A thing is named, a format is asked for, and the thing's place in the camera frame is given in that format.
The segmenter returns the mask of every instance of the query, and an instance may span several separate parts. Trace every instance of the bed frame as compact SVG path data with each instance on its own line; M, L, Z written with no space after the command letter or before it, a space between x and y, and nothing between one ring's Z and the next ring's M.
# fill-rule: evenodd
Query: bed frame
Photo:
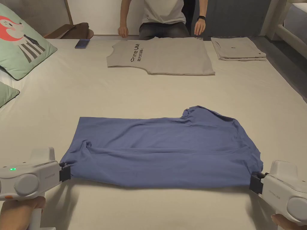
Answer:
M266 35L271 40L284 40L301 55L307 58L307 44L283 27L283 22L291 4L305 2L307 2L307 0L279 0Z

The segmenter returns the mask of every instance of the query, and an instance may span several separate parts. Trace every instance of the hand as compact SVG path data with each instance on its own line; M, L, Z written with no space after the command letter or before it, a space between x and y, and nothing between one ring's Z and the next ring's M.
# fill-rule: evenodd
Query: hand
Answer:
M1 230L26 230L34 209L45 206L45 197L23 201L5 201L0 212Z
M291 222L281 214L271 216L272 221L282 227L284 230L306 230L307 226L298 226L296 223Z
M126 25L121 25L119 28L118 28L118 35L121 36L122 38L126 38L128 37L129 35L129 31L128 31L128 28Z
M206 28L206 22L203 19L198 19L198 22L195 25L194 34L195 35L201 35L202 32L205 31Z

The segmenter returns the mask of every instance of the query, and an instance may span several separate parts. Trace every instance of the wristwatch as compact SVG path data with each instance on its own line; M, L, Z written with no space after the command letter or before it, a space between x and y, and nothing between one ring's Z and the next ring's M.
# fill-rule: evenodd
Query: wristwatch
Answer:
M199 16L198 19L200 19L200 18L206 21L206 17L205 16Z

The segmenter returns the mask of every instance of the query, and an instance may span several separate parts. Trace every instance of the blue t-shirt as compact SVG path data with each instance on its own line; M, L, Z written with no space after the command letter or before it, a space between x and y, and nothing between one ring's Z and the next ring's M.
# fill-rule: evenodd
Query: blue t-shirt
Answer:
M62 161L72 177L134 188L243 186L263 167L236 119L200 106L180 118L81 117Z

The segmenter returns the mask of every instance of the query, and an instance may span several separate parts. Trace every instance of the green cushion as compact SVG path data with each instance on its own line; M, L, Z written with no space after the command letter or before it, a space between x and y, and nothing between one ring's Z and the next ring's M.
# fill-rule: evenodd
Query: green cushion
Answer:
M0 50L0 68L20 80L56 48L17 14L0 4Z
M19 90L13 89L0 82L0 107L19 94Z

